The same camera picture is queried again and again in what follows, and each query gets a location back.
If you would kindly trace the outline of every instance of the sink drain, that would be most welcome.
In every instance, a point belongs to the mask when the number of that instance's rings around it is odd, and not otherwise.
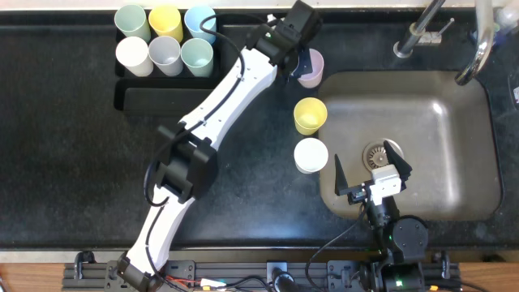
[[[369,143],[364,148],[362,158],[367,170],[372,171],[388,164],[388,156],[386,155],[386,149],[384,149],[385,140],[391,144],[400,157],[404,158],[404,153],[397,143],[389,139],[379,139]]]

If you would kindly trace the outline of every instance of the plastic cup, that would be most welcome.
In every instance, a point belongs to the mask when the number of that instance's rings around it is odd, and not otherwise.
[[[180,56],[189,71],[196,77],[209,77],[212,73],[213,51],[206,40],[190,39],[182,46]]]
[[[148,56],[148,44],[137,36],[129,36],[117,45],[115,57],[135,76],[152,74],[153,63]]]
[[[201,38],[212,44],[216,40],[216,36],[203,32],[200,29],[200,23],[202,20],[208,18],[211,15],[215,15],[214,10],[209,6],[195,6],[189,9],[184,15],[184,23],[186,23],[187,29],[194,38]],[[204,24],[204,28],[215,32],[217,30],[216,18],[208,20]]]
[[[326,105],[317,98],[303,98],[295,105],[295,128],[303,135],[312,135],[326,122],[328,111]]]
[[[328,162],[328,149],[315,138],[301,140],[294,150],[295,165],[304,174],[312,174],[323,169]]]
[[[315,49],[310,49],[310,60],[312,73],[302,75],[298,78],[299,83],[304,88],[314,88],[321,83],[323,79],[324,59],[323,55]]]
[[[182,72],[180,44],[171,36],[159,36],[148,47],[149,58],[167,76],[176,76]]]
[[[173,5],[153,8],[149,13],[149,24],[159,36],[174,37],[178,42],[184,38],[180,12]]]
[[[126,5],[121,7],[114,16],[115,26],[127,37],[140,37],[149,42],[152,34],[146,21],[146,12],[141,6]]]

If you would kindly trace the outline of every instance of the chrome faucet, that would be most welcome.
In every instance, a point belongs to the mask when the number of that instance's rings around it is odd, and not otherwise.
[[[463,71],[456,75],[456,83],[465,85],[476,76],[485,65],[491,52],[494,41],[494,14],[491,0],[474,0],[476,18],[478,21],[478,44],[474,59]],[[426,32],[427,25],[444,5],[445,0],[433,0],[422,13],[416,23],[410,25],[409,30],[401,41],[393,46],[393,52],[399,58],[408,58],[416,45],[439,45],[441,34],[453,22],[453,19],[439,32]]]

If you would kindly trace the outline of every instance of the black countertop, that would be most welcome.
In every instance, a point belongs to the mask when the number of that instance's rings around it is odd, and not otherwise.
[[[148,213],[141,185],[155,129],[180,116],[128,116],[113,107],[116,29],[112,12],[0,15],[0,248],[128,248]],[[443,11],[457,22],[439,47],[400,60],[392,45],[417,11],[342,11],[325,17],[311,43],[324,78],[338,71],[457,71],[474,57],[474,13]],[[244,42],[247,27],[222,32]],[[486,221],[429,221],[431,248],[519,246],[519,38],[496,49],[478,80],[487,89],[503,203]],[[227,66],[235,58],[223,50]],[[332,214],[319,175],[294,167],[302,136],[292,111],[317,89],[297,82],[260,94],[229,130],[210,192],[188,210],[172,248],[317,247],[353,221]],[[371,246],[356,227],[338,247]]]

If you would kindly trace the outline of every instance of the stainless steel sink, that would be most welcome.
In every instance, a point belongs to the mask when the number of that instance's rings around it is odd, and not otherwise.
[[[413,167],[407,190],[395,196],[402,214],[430,220],[482,220],[499,206],[501,189],[487,94],[455,72],[344,72],[323,83],[328,120],[319,130],[329,156],[338,154],[348,184],[383,166],[381,140],[391,140]],[[326,205],[356,217],[358,205],[334,193],[333,159],[320,171]]]

